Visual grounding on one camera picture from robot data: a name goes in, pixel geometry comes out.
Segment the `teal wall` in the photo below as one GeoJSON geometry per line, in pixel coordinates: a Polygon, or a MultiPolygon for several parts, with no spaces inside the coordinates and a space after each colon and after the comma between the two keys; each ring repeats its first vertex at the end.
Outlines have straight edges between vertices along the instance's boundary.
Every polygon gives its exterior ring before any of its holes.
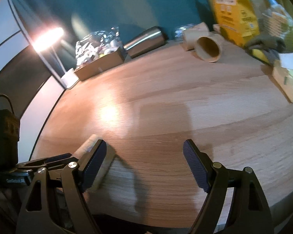
{"type": "Polygon", "coordinates": [[[120,27],[124,43],[152,26],[160,26],[173,38],[177,26],[206,22],[210,28],[213,15],[207,0],[13,0],[22,11],[29,31],[40,23],[65,28],[67,41],[75,41],[91,31],[120,27]]]}

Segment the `wood grain tabletop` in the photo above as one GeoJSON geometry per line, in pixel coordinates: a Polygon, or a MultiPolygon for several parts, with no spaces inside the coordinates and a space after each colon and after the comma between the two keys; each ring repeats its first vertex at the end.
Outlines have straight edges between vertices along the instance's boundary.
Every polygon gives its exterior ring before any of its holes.
{"type": "Polygon", "coordinates": [[[85,195],[91,212],[190,227],[206,197],[182,154],[190,138],[227,168],[252,167],[274,205],[293,191],[293,104],[270,67],[229,42],[223,49],[208,63],[170,43],[78,83],[54,108],[33,159],[74,153],[97,134],[118,156],[85,195]]]}

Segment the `plastic bag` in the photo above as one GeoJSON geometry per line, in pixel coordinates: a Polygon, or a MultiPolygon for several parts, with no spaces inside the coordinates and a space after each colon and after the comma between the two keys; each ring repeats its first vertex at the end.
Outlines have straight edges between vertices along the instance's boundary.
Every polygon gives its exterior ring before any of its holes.
{"type": "Polygon", "coordinates": [[[76,43],[77,68],[115,52],[119,47],[123,49],[118,27],[113,27],[109,31],[91,32],[76,43]]]}

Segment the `yellow box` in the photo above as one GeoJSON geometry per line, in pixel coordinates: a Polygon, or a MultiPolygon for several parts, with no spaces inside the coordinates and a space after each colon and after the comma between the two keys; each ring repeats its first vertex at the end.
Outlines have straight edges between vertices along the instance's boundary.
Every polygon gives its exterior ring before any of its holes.
{"type": "Polygon", "coordinates": [[[236,45],[243,45],[259,34],[257,17],[249,0],[214,0],[221,34],[236,45]]]}

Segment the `black device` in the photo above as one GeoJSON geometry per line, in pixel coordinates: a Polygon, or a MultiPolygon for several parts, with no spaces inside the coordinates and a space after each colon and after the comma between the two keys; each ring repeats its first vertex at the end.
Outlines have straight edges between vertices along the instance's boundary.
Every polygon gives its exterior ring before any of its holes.
{"type": "MultiPolygon", "coordinates": [[[[99,234],[82,193],[89,188],[105,158],[106,142],[98,140],[79,160],[70,153],[18,164],[20,121],[9,110],[0,110],[0,187],[28,186],[19,210],[16,234],[99,234]],[[65,228],[57,199],[63,189],[73,230],[65,228]]],[[[273,234],[265,194],[250,167],[225,168],[186,140],[183,154],[198,186],[207,193],[189,234],[213,234],[228,187],[234,187],[223,234],[273,234]]]]}

